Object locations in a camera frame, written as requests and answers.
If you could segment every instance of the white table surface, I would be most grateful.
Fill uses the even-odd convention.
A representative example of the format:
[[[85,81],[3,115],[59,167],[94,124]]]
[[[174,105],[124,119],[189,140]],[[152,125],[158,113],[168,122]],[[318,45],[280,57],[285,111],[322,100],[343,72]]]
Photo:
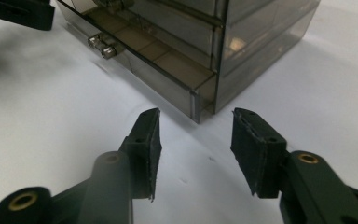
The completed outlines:
[[[0,21],[0,200],[30,186],[53,195],[118,150],[144,110],[159,107],[157,197],[135,223],[282,223],[279,200],[252,197],[231,153],[235,107],[254,110],[295,149],[324,157],[358,188],[358,0],[322,0],[304,39],[201,125],[66,30]]]

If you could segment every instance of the transparent storage box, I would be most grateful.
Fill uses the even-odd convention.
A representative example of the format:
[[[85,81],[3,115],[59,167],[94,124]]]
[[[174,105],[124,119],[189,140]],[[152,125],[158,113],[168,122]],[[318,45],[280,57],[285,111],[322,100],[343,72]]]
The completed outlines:
[[[57,1],[84,41],[105,58],[126,62],[196,122],[219,111],[300,40],[320,2]]]

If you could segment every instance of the clear plastic drawer organizer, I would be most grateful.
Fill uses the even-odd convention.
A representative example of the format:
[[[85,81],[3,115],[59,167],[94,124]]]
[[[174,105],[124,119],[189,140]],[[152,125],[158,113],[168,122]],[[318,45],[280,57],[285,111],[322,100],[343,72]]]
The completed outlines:
[[[214,114],[307,31],[320,0],[57,0],[104,58],[196,122]]]

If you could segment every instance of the black plastic arm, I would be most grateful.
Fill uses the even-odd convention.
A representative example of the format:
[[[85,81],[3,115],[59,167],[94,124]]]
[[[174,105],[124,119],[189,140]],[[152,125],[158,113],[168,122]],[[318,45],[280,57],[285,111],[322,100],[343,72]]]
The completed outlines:
[[[252,193],[277,198],[290,224],[358,224],[358,190],[346,186],[320,156],[289,153],[286,140],[255,112],[236,108],[231,150]]]
[[[55,10],[49,3],[49,0],[0,0],[0,19],[49,31]]]
[[[0,224],[131,224],[132,199],[154,198],[159,110],[143,112],[119,151],[94,163],[91,177],[51,197],[41,187],[20,189],[0,202]]]

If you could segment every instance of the robotic arm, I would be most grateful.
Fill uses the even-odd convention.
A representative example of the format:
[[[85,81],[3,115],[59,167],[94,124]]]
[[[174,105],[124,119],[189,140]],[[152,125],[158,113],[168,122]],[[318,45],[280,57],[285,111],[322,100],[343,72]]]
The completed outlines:
[[[320,156],[288,152],[286,140],[255,112],[236,108],[231,150],[253,194],[281,196],[287,224],[358,224],[358,190]]]
[[[154,199],[159,110],[143,112],[118,151],[94,163],[91,177],[51,197],[41,187],[20,189],[0,202],[0,224],[131,224],[132,199]]]
[[[0,0],[0,19],[49,31],[55,9],[49,2],[49,0]]]

